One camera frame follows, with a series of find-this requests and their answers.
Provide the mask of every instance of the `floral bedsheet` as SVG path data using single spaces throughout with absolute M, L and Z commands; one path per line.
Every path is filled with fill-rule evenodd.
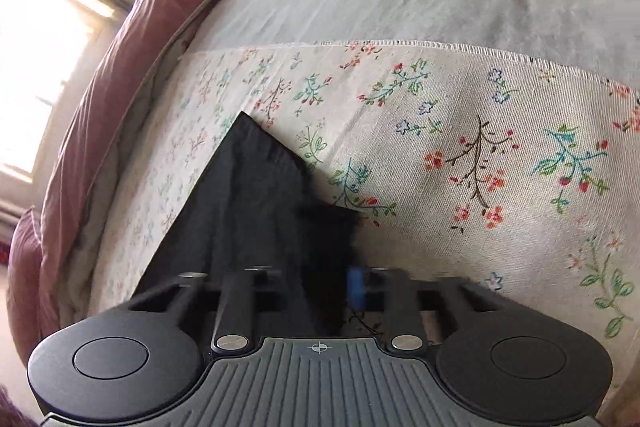
M 362 214 L 371 266 L 483 282 L 604 344 L 612 392 L 628 376 L 640 347 L 640 97 L 471 46 L 183 57 L 118 186 L 91 314 L 132 294 L 241 110 L 305 159 L 326 201 Z

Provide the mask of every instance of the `black cloth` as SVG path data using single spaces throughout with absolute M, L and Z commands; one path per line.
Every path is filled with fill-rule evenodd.
M 253 266 L 302 282 L 319 335 L 338 335 L 357 213 L 316 198 L 306 164 L 240 113 L 158 251 L 136 294 L 183 272 Z

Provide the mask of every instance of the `pink fabric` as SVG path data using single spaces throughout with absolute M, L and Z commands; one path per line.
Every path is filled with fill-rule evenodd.
M 27 415 L 22 413 L 9 400 L 6 388 L 0 385 L 0 426 L 1 427 L 38 427 Z
M 22 215 L 15 227 L 11 251 L 6 309 L 16 350 L 22 363 L 27 365 L 31 351 L 40 341 L 38 283 L 42 244 L 39 216 L 32 208 Z
M 37 323 L 43 337 L 60 329 L 54 291 L 60 267 L 81 228 L 85 204 L 118 127 L 162 49 L 203 1 L 136 0 L 76 110 L 49 181 L 42 211 Z M 20 245 L 12 247 L 12 257 L 23 255 Z M 37 284 L 33 275 L 20 279 L 30 279 L 31 288 L 34 282 Z M 14 323 L 20 327 L 24 327 L 23 322 L 27 320 L 36 324 L 34 319 L 14 317 Z M 29 340 L 20 347 L 23 354 L 30 352 L 31 337 Z

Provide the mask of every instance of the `sunlight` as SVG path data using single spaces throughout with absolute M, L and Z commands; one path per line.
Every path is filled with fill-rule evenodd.
M 0 0 L 0 163 L 30 173 L 92 29 L 66 0 Z

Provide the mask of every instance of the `floor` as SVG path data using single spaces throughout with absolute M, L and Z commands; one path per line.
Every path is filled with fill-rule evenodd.
M 15 352 L 6 317 L 6 266 L 0 266 L 0 384 L 24 413 L 36 420 L 42 413 L 27 383 L 27 372 Z

